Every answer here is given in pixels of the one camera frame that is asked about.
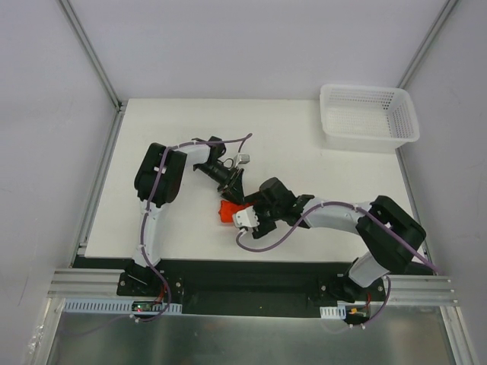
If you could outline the orange t shirt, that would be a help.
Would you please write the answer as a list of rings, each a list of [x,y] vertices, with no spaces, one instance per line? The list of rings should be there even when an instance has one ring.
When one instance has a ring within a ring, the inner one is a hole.
[[[237,211],[243,210],[249,207],[250,204],[238,205],[225,200],[221,201],[220,210],[218,211],[222,223],[233,223],[232,216]]]

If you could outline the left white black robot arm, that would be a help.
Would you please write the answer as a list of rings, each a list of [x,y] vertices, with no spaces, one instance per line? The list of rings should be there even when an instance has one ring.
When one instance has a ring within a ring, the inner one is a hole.
[[[138,245],[132,257],[136,266],[150,268],[161,260],[158,237],[165,211],[177,197],[187,167],[214,180],[224,200],[244,204],[242,166],[250,162],[250,156],[242,148],[248,138],[224,141],[213,136],[207,141],[194,138],[169,147],[158,143],[149,146],[134,180],[141,208]]]

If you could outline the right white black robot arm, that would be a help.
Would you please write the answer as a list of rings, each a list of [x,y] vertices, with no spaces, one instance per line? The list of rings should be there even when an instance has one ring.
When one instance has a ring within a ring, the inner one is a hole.
[[[273,177],[244,201],[256,215],[254,239],[274,230],[279,221],[292,230],[326,228],[361,237],[367,252],[326,285],[331,297],[348,303],[360,300],[384,275],[405,273],[426,238],[423,227],[385,195],[353,205],[315,195],[295,195]]]

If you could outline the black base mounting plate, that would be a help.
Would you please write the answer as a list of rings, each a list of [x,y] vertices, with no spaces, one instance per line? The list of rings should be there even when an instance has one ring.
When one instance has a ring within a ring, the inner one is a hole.
[[[380,302],[385,286],[347,285],[347,262],[160,261],[156,270],[130,262],[119,276],[121,297],[162,296],[183,313],[317,318],[338,302]]]

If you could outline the white plastic basket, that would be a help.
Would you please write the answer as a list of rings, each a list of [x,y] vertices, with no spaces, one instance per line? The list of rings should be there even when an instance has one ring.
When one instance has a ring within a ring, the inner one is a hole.
[[[320,120],[334,150],[389,154],[420,137],[412,99],[400,88],[325,84]]]

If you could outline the aluminium front rail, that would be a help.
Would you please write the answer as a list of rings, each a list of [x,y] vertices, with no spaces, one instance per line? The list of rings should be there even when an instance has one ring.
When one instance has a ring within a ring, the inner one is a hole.
[[[49,297],[114,298],[120,269],[59,268],[49,286]],[[389,294],[396,306],[459,306],[451,279],[445,276],[388,275],[376,291]]]

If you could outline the left aluminium frame post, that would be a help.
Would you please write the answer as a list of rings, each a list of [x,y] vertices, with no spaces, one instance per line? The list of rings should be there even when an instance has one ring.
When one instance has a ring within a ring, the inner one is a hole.
[[[92,42],[84,29],[79,16],[76,13],[76,10],[69,0],[57,0],[56,3],[60,7],[62,13],[64,14],[66,20],[70,28],[73,31],[76,39],[78,40],[81,49],[83,50],[84,54],[86,55],[91,67],[94,70],[95,75],[97,76],[98,81],[100,82],[105,94],[107,95],[110,103],[114,107],[114,109],[119,112],[123,109],[124,103],[119,98],[118,93],[116,92],[113,84],[111,83],[106,70],[104,69],[102,62],[100,61],[96,50],[94,49]]]

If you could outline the aluminium frame post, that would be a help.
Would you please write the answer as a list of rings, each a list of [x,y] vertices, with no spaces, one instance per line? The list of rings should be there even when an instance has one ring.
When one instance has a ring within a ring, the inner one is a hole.
[[[437,38],[440,36],[442,30],[460,4],[461,0],[447,0],[444,2],[431,26],[428,28],[424,38],[420,42],[417,50],[406,66],[406,69],[397,83],[397,88],[405,90],[409,87],[419,69],[422,67],[422,64],[427,59],[428,54],[430,53],[431,48],[433,47]]]
[[[91,67],[94,70],[95,75],[97,76],[98,81],[100,82],[105,94],[107,95],[110,103],[114,107],[114,109],[119,112],[123,109],[124,103],[119,98],[118,93],[116,92],[113,84],[111,83],[106,70],[104,69],[102,62],[100,61],[96,50],[94,49],[92,42],[84,29],[79,16],[76,13],[76,10],[69,0],[57,0],[56,3],[60,7],[62,13],[64,14],[66,20],[70,28],[73,31],[76,39],[78,40],[81,49],[83,50],[84,54],[86,55]]]

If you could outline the right aluminium frame post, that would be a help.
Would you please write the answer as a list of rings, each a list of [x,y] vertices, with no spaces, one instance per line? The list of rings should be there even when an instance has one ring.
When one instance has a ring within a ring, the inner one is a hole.
[[[428,54],[430,53],[431,48],[433,47],[437,38],[440,36],[442,30],[460,4],[461,0],[447,0],[444,2],[431,26],[428,28],[424,38],[420,42],[417,50],[406,66],[406,69],[397,83],[397,88],[405,90],[409,87],[419,69],[422,67],[422,64],[427,59]]]

